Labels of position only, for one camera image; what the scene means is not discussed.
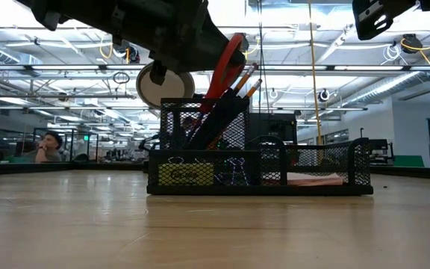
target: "hanging wire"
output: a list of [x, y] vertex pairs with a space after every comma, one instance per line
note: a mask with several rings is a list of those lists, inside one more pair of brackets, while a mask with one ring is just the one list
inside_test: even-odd
[[310, 12], [310, 35], [311, 35], [311, 67], [313, 71], [313, 94], [314, 94], [314, 107], [315, 107], [315, 114], [317, 116], [317, 128], [318, 128], [318, 145], [321, 145], [321, 126], [320, 126], [320, 113], [318, 111], [318, 98], [317, 98], [317, 72], [315, 70], [314, 66], [314, 35], [313, 35], [313, 18], [311, 15], [311, 2], [312, 0], [308, 0], [308, 9]]
[[[265, 83], [265, 94], [267, 96], [267, 113], [268, 113], [268, 126], [270, 125], [270, 112], [269, 112], [269, 93], [268, 93], [268, 84], [267, 84], [267, 70], [265, 69], [265, 56], [264, 56], [264, 50], [263, 50], [263, 39], [264, 39], [264, 33], [263, 33], [263, 5], [261, 4], [261, 0], [257, 0], [257, 11], [258, 11], [258, 28], [260, 31], [260, 41], [257, 41], [257, 46], [260, 46], [260, 79], [264, 80]], [[258, 113], [261, 114], [261, 92], [260, 96], [258, 98]]]

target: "red scissors handle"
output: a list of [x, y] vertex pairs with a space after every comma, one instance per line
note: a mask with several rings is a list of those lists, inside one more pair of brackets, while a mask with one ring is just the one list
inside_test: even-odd
[[[245, 63], [233, 65], [230, 64], [231, 56], [240, 50], [240, 46], [243, 42], [242, 34], [235, 34], [228, 45], [225, 47], [225, 51], [222, 53], [222, 57], [218, 61], [212, 76], [210, 87], [208, 88], [207, 99], [218, 99], [222, 94], [237, 80], [245, 68]], [[200, 107], [202, 113], [208, 113], [212, 109], [213, 105], [203, 104]]]

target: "yellow sticky note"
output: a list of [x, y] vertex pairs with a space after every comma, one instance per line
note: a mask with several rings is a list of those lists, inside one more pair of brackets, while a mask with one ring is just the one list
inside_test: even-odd
[[214, 183], [214, 165], [161, 164], [158, 178], [163, 186], [208, 186]]

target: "man's hand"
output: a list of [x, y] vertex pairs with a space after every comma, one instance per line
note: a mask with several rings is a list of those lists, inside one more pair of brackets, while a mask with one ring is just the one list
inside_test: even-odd
[[39, 149], [44, 149], [44, 150], [47, 150], [48, 148], [47, 148], [47, 146], [46, 146], [46, 142], [45, 141], [41, 141], [41, 142], [39, 142], [39, 146], [38, 146], [38, 148]]

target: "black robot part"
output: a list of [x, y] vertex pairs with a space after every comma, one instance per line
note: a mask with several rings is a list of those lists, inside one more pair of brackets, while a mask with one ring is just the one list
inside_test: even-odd
[[[416, 5], [416, 0], [353, 0], [360, 40], [370, 40], [389, 29], [394, 18]], [[420, 0], [420, 9], [430, 11], [430, 0]]]
[[[161, 84], [164, 68], [175, 73], [213, 70], [228, 39], [212, 22], [208, 1], [200, 0], [17, 0], [31, 8], [36, 20], [54, 31], [69, 18], [150, 50], [157, 61], [151, 79]], [[236, 52], [232, 64], [245, 56]]]

